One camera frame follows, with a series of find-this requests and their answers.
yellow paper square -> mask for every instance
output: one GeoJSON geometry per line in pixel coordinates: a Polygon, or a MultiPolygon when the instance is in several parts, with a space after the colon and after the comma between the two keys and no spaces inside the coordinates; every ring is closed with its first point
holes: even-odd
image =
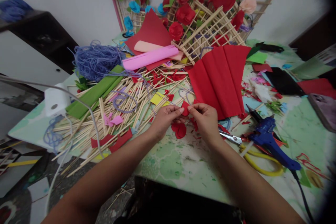
{"type": "MultiPolygon", "coordinates": [[[[155,105],[158,105],[163,100],[163,97],[164,97],[163,94],[156,92],[150,102],[154,103],[155,105]]],[[[167,105],[169,105],[168,101],[166,101],[165,104],[163,104],[163,106],[167,105]]]]}

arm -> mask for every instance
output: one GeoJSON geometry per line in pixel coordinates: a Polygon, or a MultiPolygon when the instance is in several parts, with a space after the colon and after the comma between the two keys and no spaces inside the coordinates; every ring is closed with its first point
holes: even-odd
{"type": "Polygon", "coordinates": [[[99,162],[56,204],[42,223],[95,223],[100,207],[133,173],[139,162],[161,140],[171,123],[184,123],[184,109],[162,107],[150,128],[99,162]]]}
{"type": "Polygon", "coordinates": [[[220,136],[217,111],[197,103],[188,107],[211,150],[225,184],[254,223],[304,223],[287,201],[220,136]]]}

pink paper roll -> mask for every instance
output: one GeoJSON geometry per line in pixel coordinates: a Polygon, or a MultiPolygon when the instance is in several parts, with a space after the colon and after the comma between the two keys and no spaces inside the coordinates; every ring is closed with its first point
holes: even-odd
{"type": "MultiPolygon", "coordinates": [[[[160,49],[162,47],[163,46],[139,40],[135,44],[134,50],[135,51],[140,51],[140,52],[143,52],[143,53],[147,53],[149,51],[157,50],[157,49],[160,49]]],[[[183,57],[183,52],[179,51],[177,55],[173,55],[173,56],[171,56],[169,58],[172,59],[172,60],[178,60],[178,61],[180,61],[182,59],[182,57],[183,57]]]]}
{"type": "Polygon", "coordinates": [[[149,51],[132,58],[124,59],[122,63],[126,70],[135,70],[165,58],[169,58],[178,53],[178,49],[175,46],[168,45],[154,51],[149,51]]]}

person's left hand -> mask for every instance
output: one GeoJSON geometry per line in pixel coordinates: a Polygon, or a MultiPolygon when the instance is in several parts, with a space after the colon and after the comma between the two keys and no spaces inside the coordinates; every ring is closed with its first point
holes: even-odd
{"type": "Polygon", "coordinates": [[[180,108],[175,105],[167,105],[157,112],[152,125],[147,130],[149,133],[153,134],[155,138],[161,140],[172,123],[185,123],[187,117],[182,116],[184,108],[180,108]]]}

white power adapter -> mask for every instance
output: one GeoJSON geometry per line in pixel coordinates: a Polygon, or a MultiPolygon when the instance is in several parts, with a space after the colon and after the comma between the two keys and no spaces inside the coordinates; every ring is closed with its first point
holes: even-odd
{"type": "MultiPolygon", "coordinates": [[[[66,89],[63,83],[58,83],[56,87],[66,89]]],[[[70,97],[62,90],[48,88],[44,91],[45,114],[48,117],[57,117],[66,113],[65,108],[71,104],[70,97]]]]}

